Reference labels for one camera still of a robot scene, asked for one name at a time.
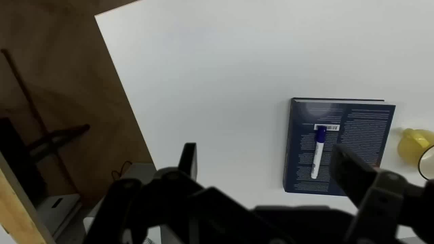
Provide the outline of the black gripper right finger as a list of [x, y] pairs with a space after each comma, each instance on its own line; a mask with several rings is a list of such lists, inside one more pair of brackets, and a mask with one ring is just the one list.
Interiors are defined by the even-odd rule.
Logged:
[[434, 180], [416, 186], [398, 172], [376, 169], [345, 145], [334, 146], [330, 173], [357, 206], [348, 244], [399, 244], [401, 225], [434, 244]]

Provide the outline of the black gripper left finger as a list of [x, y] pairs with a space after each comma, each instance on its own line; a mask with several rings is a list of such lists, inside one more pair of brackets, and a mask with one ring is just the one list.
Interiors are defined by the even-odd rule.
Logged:
[[116, 182], [83, 244], [143, 244], [155, 226], [167, 226], [182, 244], [295, 244], [219, 188], [201, 186], [197, 169], [197, 144], [186, 142], [180, 164], [150, 183]]

